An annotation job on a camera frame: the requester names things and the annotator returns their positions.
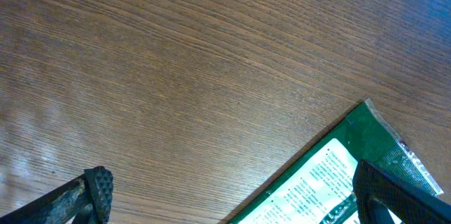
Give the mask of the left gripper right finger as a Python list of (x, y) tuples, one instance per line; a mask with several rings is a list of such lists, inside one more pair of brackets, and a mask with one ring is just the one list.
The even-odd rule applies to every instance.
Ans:
[(353, 180), (361, 223), (450, 223), (450, 205), (362, 159)]

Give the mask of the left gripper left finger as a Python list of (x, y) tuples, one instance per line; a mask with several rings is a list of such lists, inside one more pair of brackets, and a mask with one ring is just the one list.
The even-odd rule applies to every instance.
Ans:
[(1, 217), (2, 223), (99, 223), (109, 221), (113, 175), (103, 166), (84, 173)]

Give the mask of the green white wipes package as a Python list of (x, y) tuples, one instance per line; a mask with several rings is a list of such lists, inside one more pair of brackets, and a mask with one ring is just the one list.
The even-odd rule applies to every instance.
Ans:
[(231, 223), (358, 223), (352, 178), (361, 159), (432, 196), (443, 193), (416, 154), (366, 99)]

